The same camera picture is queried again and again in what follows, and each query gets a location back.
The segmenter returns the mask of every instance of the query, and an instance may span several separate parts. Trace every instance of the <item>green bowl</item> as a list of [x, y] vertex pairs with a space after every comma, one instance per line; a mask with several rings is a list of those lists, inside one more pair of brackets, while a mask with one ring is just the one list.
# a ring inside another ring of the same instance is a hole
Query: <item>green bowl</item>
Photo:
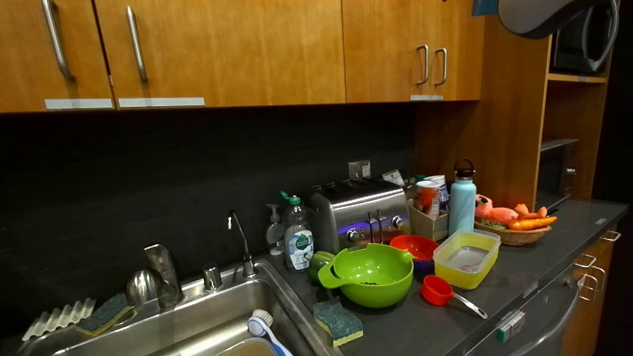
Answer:
[[380, 244], [342, 249], [334, 261], [319, 269], [319, 281], [327, 289], [340, 289], [356, 305], [386, 309], [408, 295], [414, 283], [414, 257]]

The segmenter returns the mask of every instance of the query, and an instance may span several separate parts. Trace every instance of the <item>cabinet door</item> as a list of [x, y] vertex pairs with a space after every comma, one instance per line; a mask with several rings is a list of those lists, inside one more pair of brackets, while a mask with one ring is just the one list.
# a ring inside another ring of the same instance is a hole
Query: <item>cabinet door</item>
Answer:
[[422, 93], [418, 83], [424, 81], [431, 44], [422, 30], [420, 2], [342, 2], [348, 101], [410, 101]]
[[113, 107], [91, 2], [4, 0], [0, 83], [6, 113]]
[[97, 0], [97, 14], [121, 107], [344, 99], [336, 0]]
[[613, 255], [613, 242], [609, 242], [611, 234], [615, 232], [609, 232], [602, 240], [594, 242], [584, 251], [584, 255], [578, 257], [580, 265], [588, 265], [590, 259], [596, 259], [594, 267], [576, 271], [576, 277], [582, 277], [584, 273], [590, 273], [594, 277], [594, 279], [588, 279], [586, 285], [596, 289], [596, 293], [592, 293], [590, 289], [584, 291], [584, 297], [588, 297], [588, 301], [580, 301], [566, 329], [566, 335], [564, 335], [566, 356], [594, 356], [598, 333], [600, 333], [602, 309], [604, 309], [605, 291], [607, 291], [609, 265]]
[[445, 101], [475, 101], [481, 97], [483, 18], [473, 16], [473, 4], [461, 0], [435, 2], [431, 95]]

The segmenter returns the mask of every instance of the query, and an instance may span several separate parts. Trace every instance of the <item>bowl of fruit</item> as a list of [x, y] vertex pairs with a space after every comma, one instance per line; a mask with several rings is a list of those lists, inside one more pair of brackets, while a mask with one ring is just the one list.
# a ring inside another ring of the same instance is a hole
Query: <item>bowl of fruit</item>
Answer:
[[530, 210], [526, 204], [495, 208], [493, 200], [477, 194], [475, 226], [501, 236], [505, 246], [532, 246], [540, 242], [556, 222], [548, 208]]

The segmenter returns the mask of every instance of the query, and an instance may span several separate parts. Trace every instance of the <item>microwave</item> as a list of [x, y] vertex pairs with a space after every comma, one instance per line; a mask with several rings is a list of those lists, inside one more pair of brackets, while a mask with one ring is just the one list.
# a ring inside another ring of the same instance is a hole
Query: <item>microwave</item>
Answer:
[[619, 30], [619, 0], [600, 0], [554, 32], [550, 71], [604, 71]]
[[576, 168], [572, 151], [578, 139], [546, 141], [540, 147], [536, 206], [556, 208], [572, 196]]

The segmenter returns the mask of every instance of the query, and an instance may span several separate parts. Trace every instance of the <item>black backsplash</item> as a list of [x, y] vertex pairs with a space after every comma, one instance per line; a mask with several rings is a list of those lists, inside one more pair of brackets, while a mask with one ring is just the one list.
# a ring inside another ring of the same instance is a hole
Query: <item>black backsplash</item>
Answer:
[[184, 279], [236, 261], [230, 208], [265, 253], [279, 190], [346, 178], [358, 159], [410, 174], [414, 117], [408, 105], [0, 117], [0, 337], [123, 291], [152, 242]]

